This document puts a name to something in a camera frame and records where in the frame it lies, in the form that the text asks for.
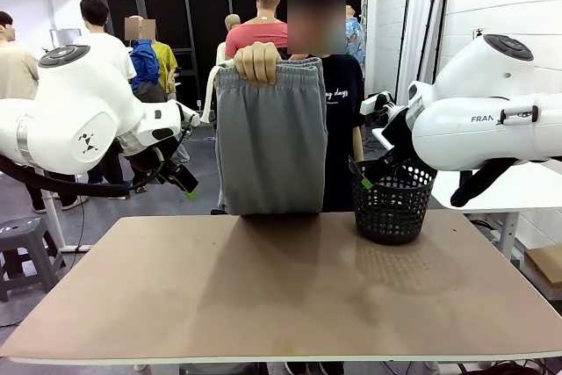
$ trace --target gray floor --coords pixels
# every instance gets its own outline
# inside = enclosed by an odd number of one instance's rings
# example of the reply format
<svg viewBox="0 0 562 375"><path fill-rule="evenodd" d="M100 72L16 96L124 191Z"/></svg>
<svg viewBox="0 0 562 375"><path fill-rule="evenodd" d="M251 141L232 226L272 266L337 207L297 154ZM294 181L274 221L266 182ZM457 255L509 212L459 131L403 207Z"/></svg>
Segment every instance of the gray floor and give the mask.
<svg viewBox="0 0 562 375"><path fill-rule="evenodd" d="M197 199L187 199L180 190L170 185L150 185L148 192L133 195L127 201L91 198L84 204L84 230L82 244L96 243L104 233L118 219L134 215L193 215L209 214L216 207L219 192L219 179L216 167L214 143L204 141L213 135L210 127L196 128L191 139L184 142L191 162L188 165L199 181ZM376 141L366 137L366 159L381 155L384 150ZM123 163L126 177L132 177L127 163ZM30 199L25 187L9 178L0 178L0 221L12 220L35 215L31 209ZM59 219L62 232L67 244L77 244L83 223L81 207L62 212L59 209ZM67 256L67 262L72 262L72 256ZM25 267L25 271L32 271L32 266ZM12 324L25 318L29 312L43 299L45 294L38 285L12 291L8 303L0 303L0 327ZM0 328L0 344L5 341L14 327ZM391 363L393 370L404 373L407 363ZM153 375L178 374L177 365L159 365L150 368ZM282 364L271 364L272 375L285 375ZM0 359L0 374L10 375L126 375L134 374L133 367L128 366L50 366L15 364L8 359ZM386 374L393 375L382 364L377 363L349 363L346 373L351 375ZM427 373L427 368L421 363L412 364L407 371L409 375Z"/></svg>

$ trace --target green tip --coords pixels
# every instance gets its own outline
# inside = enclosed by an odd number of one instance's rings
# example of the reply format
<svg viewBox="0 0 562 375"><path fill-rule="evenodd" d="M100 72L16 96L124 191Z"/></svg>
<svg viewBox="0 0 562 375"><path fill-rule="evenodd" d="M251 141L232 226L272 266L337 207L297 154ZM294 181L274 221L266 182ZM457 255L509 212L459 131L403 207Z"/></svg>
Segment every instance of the green tip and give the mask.
<svg viewBox="0 0 562 375"><path fill-rule="evenodd" d="M184 194L189 199L197 199L197 189L193 192L184 192Z"/></svg>
<svg viewBox="0 0 562 375"><path fill-rule="evenodd" d="M361 184L365 187L365 189L367 191L370 191L372 188L372 183L369 182L369 179L367 179L366 177L363 178L363 180L361 181Z"/></svg>

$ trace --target black basket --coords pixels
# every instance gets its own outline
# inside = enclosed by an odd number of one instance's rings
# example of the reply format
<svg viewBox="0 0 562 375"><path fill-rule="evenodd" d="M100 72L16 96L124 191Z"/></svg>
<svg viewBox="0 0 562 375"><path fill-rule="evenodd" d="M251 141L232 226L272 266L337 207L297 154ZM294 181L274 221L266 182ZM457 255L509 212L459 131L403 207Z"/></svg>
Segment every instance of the black basket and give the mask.
<svg viewBox="0 0 562 375"><path fill-rule="evenodd" d="M358 162L364 173L373 161ZM353 206L359 232L376 243L412 242L422 230L437 171L421 161L409 161L367 190L362 174L353 176Z"/></svg>

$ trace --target floral shirt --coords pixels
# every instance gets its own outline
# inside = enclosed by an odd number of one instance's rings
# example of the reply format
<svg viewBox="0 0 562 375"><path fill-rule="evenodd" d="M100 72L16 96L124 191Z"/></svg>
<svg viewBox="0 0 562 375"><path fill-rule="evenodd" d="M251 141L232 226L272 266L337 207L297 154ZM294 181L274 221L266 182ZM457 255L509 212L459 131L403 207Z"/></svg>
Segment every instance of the floral shirt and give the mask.
<svg viewBox="0 0 562 375"><path fill-rule="evenodd" d="M365 40L363 26L357 18L347 18L345 21L346 48L345 53L351 54L357 59L365 76Z"/></svg>

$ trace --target hand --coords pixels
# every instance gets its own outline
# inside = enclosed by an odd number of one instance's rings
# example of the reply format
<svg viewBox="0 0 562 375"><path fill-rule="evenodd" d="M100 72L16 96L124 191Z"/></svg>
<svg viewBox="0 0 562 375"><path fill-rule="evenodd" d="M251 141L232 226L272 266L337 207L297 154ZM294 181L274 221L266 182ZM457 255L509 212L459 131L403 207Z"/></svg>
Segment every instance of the hand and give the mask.
<svg viewBox="0 0 562 375"><path fill-rule="evenodd" d="M236 52L234 65L243 79L251 83L274 84L277 76L277 63L281 60L273 43L256 41L252 46Z"/></svg>

